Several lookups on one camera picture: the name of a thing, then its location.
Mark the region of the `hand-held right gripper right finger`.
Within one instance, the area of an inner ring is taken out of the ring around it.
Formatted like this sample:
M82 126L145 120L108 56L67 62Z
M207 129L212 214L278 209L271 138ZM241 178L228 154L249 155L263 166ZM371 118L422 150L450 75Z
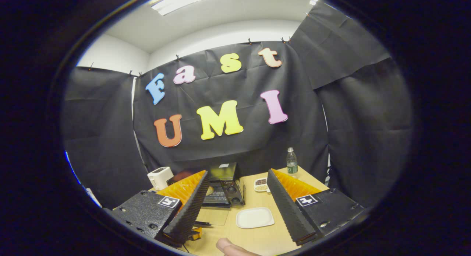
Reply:
M320 190L278 170L269 170L267 183L297 246L340 230L364 211L335 188Z

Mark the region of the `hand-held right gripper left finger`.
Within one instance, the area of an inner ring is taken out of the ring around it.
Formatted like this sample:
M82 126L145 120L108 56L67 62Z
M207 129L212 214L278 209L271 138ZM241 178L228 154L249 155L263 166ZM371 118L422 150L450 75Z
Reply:
M209 185L202 170L158 192L140 191L110 214L138 234L181 247L194 232Z

